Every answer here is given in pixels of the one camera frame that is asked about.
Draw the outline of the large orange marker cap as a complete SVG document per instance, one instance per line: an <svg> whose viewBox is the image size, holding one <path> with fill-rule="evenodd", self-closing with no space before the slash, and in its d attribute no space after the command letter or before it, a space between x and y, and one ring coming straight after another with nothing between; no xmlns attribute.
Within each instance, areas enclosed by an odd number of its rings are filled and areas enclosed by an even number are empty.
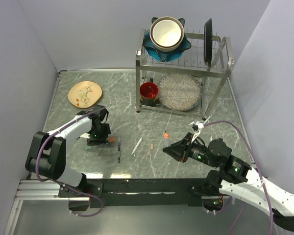
<svg viewBox="0 0 294 235"><path fill-rule="evenodd" d="M116 141L116 138L115 137L109 137L107 140L108 140L109 143L112 143L112 142Z"/></svg>

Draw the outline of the grey marker orange tip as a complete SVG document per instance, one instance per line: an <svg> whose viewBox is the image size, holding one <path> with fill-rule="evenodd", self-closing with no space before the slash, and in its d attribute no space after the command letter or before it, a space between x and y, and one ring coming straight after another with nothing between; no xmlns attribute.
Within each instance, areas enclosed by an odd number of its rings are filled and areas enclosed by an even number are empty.
<svg viewBox="0 0 294 235"><path fill-rule="evenodd" d="M167 131L164 132L163 138L164 138L165 147L169 147L171 145L171 141Z"/></svg>

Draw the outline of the dark blue pen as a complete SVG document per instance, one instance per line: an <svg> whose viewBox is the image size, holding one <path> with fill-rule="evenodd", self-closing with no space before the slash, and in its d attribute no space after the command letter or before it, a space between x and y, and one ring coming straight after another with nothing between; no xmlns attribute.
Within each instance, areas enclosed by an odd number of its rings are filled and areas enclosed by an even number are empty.
<svg viewBox="0 0 294 235"><path fill-rule="evenodd" d="M121 163L121 138L118 137L118 163Z"/></svg>

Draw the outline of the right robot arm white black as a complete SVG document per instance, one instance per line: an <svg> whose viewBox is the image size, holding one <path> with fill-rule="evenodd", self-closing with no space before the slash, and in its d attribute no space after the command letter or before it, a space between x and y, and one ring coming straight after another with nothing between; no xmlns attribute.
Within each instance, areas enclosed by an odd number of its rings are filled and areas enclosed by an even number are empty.
<svg viewBox="0 0 294 235"><path fill-rule="evenodd" d="M164 147L163 152L181 163L193 159L212 167L203 185L194 186L193 192L230 195L272 216L277 226L294 232L294 194L261 178L256 169L231 154L223 139L204 145L202 139L192 138L192 133L188 133L182 140Z"/></svg>

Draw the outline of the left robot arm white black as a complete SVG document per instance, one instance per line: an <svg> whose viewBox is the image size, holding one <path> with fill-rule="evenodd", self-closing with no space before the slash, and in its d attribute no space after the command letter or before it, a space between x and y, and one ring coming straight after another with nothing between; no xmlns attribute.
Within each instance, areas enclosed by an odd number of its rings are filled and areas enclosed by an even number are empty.
<svg viewBox="0 0 294 235"><path fill-rule="evenodd" d="M83 196L88 189L86 175L66 164L67 147L83 134L88 134L87 145L108 144L111 134L107 122L108 110L95 105L91 110L80 111L68 123L49 132L34 134L25 169L40 179L58 181L70 186L75 196Z"/></svg>

